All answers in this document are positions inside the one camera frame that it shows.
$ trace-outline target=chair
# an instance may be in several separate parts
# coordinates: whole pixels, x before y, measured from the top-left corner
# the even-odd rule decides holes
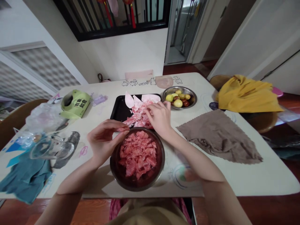
[[[220,91],[222,86],[230,80],[231,76],[216,75],[212,77],[209,83]],[[256,113],[254,117],[245,119],[258,133],[265,133],[271,130],[277,122],[277,112],[260,112]]]
[[[0,123],[0,151],[13,138],[15,131],[13,128],[21,129],[25,125],[25,119],[31,111],[41,103],[46,103],[46,99],[37,99],[21,105]]]

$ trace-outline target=black tray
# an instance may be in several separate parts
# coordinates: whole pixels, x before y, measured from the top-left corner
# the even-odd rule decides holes
[[[138,99],[142,100],[142,95],[135,95]],[[127,120],[127,117],[131,117],[133,113],[130,112],[130,109],[125,104],[125,95],[120,95],[116,98],[115,105],[113,106],[112,115],[110,119],[124,122]]]

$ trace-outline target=stainless steel bowl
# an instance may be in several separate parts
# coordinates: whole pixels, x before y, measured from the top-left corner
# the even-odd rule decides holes
[[[150,188],[160,177],[163,167],[165,165],[165,150],[163,144],[159,137],[151,130],[144,127],[134,127],[131,128],[129,133],[126,135],[127,138],[130,134],[136,133],[138,131],[144,131],[149,135],[149,138],[156,143],[156,166],[153,167],[146,174],[143,174],[139,180],[136,177],[126,177],[126,168],[119,164],[120,158],[120,148],[124,143],[118,144],[110,157],[110,169],[113,176],[115,177],[118,184],[126,190],[138,192],[144,191]]]
[[[188,102],[190,103],[190,105],[188,107],[181,107],[181,108],[178,108],[178,107],[175,107],[175,106],[171,106],[173,109],[188,109],[190,107],[193,107],[197,103],[197,96],[196,96],[196,94],[191,89],[189,89],[187,87],[182,87],[182,86],[169,87],[166,90],[164,90],[164,92],[162,94],[163,102],[166,100],[166,96],[168,94],[173,94],[178,89],[181,90],[182,94],[189,94],[191,96],[191,98],[188,100]]]

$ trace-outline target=table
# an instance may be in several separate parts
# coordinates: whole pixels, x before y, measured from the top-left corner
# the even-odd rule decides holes
[[[185,86],[192,89],[198,102],[195,106],[185,110],[172,110],[171,126],[173,128],[211,111],[209,103],[214,101],[216,90],[209,82],[198,73],[182,73],[164,76],[171,77],[174,86]],[[159,88],[154,81],[139,78],[131,81],[115,81],[106,83],[89,84],[82,86],[65,87],[60,90],[62,97],[73,89],[87,92],[93,96],[102,94],[108,97],[107,101],[95,107],[90,104],[82,119],[69,121],[69,125],[60,131],[58,135],[68,136],[68,133],[78,131],[80,133],[79,144],[70,161],[61,169],[53,169],[53,174],[46,182],[45,187],[38,198],[51,198],[60,183],[77,167],[86,162],[92,151],[87,142],[87,133],[99,123],[110,118],[115,100],[130,94],[158,93],[162,95],[164,89]],[[262,195],[287,195],[300,191],[300,185],[292,172],[285,166],[281,159],[263,140],[261,135],[251,127],[238,113],[226,111],[229,116],[248,136],[254,141],[258,152],[263,157],[263,162],[255,165],[245,165],[226,161],[219,157],[206,154],[198,146],[200,151],[206,154],[223,172],[237,196],[262,196]],[[0,152],[0,180],[10,171],[6,167],[8,161],[19,155],[21,151],[6,152],[17,139],[12,141]],[[84,198],[139,198],[139,197],[198,197],[203,196],[201,185],[198,181],[187,182],[180,178],[182,170],[188,165],[184,157],[169,144],[163,141],[165,149],[165,166],[157,183],[143,192],[130,192],[120,187],[114,180],[107,160],[96,172],[92,182],[85,190]],[[0,198],[15,198],[13,194],[0,193]]]

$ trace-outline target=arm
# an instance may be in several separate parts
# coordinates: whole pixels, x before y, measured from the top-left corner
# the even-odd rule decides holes
[[[60,184],[36,225],[71,223],[81,195],[91,178],[129,132],[121,132],[113,139],[114,131],[123,127],[127,125],[115,120],[106,120],[87,135],[93,157],[74,170]]]
[[[251,224],[219,168],[171,127],[170,102],[158,102],[148,108],[151,113],[146,113],[155,131],[185,156],[199,176],[210,224]]]

